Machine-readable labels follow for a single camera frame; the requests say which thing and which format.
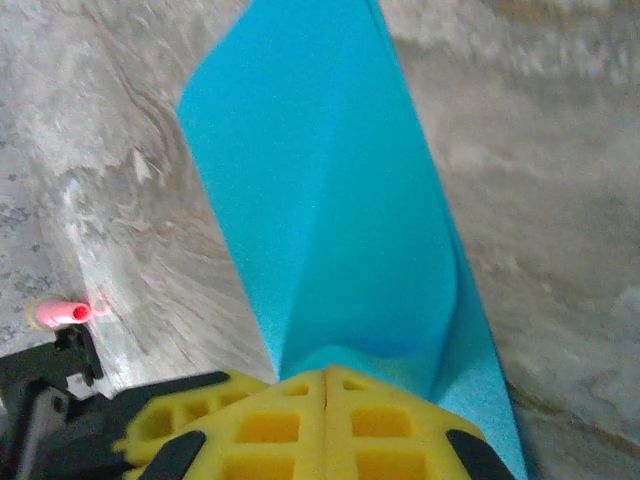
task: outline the folded blue paper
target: folded blue paper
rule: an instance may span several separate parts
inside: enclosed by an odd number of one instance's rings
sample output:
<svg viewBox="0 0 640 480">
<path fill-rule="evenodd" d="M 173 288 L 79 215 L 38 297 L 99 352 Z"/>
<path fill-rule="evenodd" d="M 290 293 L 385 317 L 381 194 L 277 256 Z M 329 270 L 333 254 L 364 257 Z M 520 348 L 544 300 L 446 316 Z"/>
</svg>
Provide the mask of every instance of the folded blue paper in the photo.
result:
<svg viewBox="0 0 640 480">
<path fill-rule="evenodd" d="M 345 365 L 478 425 L 517 478 L 493 341 L 374 0 L 255 0 L 178 116 L 281 378 Z"/>
</svg>

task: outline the pink nozzle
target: pink nozzle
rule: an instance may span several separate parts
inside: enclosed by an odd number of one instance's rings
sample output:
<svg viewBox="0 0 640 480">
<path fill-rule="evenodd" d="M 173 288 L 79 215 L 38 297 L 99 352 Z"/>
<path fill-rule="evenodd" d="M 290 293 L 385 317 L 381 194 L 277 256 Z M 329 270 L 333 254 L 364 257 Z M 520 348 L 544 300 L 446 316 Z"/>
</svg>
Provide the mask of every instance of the pink nozzle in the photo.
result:
<svg viewBox="0 0 640 480">
<path fill-rule="evenodd" d="M 37 322 L 47 328 L 85 323 L 91 318 L 91 307 L 86 303 L 66 302 L 58 297 L 43 300 L 36 309 Z"/>
</svg>

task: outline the gray stone surface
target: gray stone surface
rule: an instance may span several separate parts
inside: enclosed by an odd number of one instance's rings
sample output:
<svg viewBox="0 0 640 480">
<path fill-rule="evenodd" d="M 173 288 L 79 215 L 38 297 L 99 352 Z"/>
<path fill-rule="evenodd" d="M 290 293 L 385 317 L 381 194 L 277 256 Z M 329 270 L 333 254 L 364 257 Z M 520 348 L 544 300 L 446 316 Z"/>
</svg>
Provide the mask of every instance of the gray stone surface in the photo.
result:
<svg viewBox="0 0 640 480">
<path fill-rule="evenodd" d="M 536 475 L 640 478 L 638 16 L 382 4 Z M 273 379 L 173 114 L 243 3 L 1 8 L 0 353 L 44 341 L 18 310 L 55 291 L 110 304 L 92 328 L 116 389 Z"/>
</svg>

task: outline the blue paper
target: blue paper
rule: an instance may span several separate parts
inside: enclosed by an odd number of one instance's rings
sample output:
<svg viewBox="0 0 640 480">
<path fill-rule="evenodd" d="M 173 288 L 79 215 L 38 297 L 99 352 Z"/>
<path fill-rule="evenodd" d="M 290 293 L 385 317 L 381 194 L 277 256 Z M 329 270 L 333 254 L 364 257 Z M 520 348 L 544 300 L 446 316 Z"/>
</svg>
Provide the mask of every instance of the blue paper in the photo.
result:
<svg viewBox="0 0 640 480">
<path fill-rule="evenodd" d="M 495 347 L 374 0 L 255 0 L 178 116 L 281 378 L 340 364 L 525 467 Z"/>
</svg>

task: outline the marble surface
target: marble surface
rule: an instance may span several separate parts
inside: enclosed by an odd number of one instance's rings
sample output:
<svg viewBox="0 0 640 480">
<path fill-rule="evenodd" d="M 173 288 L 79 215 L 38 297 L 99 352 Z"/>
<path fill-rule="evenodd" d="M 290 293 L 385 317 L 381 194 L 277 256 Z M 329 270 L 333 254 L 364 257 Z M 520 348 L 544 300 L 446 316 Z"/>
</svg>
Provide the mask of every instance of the marble surface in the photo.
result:
<svg viewBox="0 0 640 480">
<path fill-rule="evenodd" d="M 382 4 L 534 478 L 640 478 L 635 11 Z M 244 3 L 0 5 L 0 354 L 46 340 L 21 309 L 57 292 L 110 309 L 92 324 L 106 391 L 228 366 L 273 380 L 173 113 Z"/>
</svg>

